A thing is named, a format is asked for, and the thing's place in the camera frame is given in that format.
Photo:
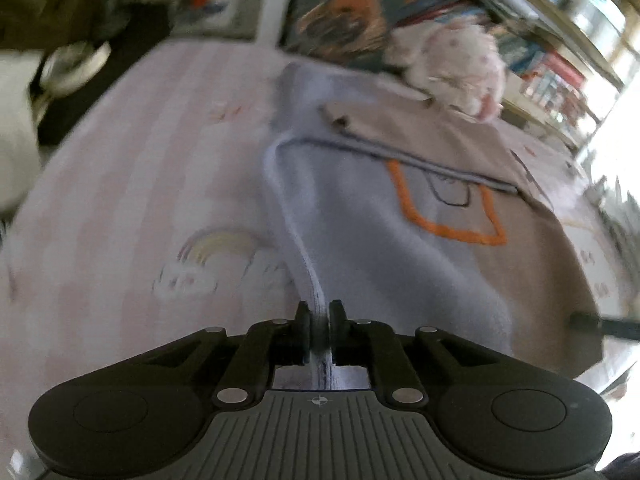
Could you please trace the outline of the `row of books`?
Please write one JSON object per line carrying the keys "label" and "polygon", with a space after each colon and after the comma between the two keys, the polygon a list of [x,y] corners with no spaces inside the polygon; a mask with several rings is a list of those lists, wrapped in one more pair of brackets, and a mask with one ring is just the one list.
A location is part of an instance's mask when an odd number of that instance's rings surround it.
{"label": "row of books", "polygon": [[395,29],[424,21],[472,18],[495,38],[506,64],[499,116],[577,143],[601,125],[584,87],[588,72],[562,43],[559,29],[527,0],[405,0]]}

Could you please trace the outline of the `purple and brown sweater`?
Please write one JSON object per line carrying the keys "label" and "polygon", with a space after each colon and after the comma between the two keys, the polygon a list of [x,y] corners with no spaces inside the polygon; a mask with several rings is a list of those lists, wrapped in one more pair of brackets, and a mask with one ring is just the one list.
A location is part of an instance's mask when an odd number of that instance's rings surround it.
{"label": "purple and brown sweater", "polygon": [[273,90],[264,185],[297,289],[409,335],[431,325],[569,378],[603,344],[575,249],[525,165],[471,124],[371,75],[292,63]]}

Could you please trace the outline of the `Harry Potter book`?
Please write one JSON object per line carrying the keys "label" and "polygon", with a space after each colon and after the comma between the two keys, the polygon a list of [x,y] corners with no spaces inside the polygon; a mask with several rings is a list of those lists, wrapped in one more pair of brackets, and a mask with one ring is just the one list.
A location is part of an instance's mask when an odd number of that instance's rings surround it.
{"label": "Harry Potter book", "polygon": [[405,0],[292,0],[282,47],[355,70],[383,67]]}

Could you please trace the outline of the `white hanging garment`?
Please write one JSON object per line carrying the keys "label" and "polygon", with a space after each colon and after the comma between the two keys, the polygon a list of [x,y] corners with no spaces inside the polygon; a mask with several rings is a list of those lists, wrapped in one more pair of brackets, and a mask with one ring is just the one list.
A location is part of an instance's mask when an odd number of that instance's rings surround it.
{"label": "white hanging garment", "polygon": [[1,217],[13,214],[40,176],[37,128],[30,84],[40,52],[1,52]]}

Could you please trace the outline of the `pink white plush bunny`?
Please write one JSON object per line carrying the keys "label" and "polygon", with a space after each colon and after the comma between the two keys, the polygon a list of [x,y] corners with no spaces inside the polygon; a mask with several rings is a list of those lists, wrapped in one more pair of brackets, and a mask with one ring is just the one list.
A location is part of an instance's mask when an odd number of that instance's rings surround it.
{"label": "pink white plush bunny", "polygon": [[395,29],[384,60],[409,86],[473,122],[500,115],[506,64],[495,38],[472,18]]}

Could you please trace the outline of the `pink checkered cartoon desk mat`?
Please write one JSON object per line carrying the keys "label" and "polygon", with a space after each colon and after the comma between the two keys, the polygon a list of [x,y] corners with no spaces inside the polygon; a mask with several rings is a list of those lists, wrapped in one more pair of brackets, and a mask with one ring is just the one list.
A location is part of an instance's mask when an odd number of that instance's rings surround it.
{"label": "pink checkered cartoon desk mat", "polygon": [[[273,90],[291,58],[251,44],[170,40],[106,92],[66,138],[1,251],[1,468],[32,458],[28,413],[49,388],[207,326],[243,333],[289,318],[300,296],[274,235],[264,158]],[[488,122],[552,207],[596,312],[626,282],[582,180],[525,133]],[[576,377],[597,391],[636,362],[602,339]]]}

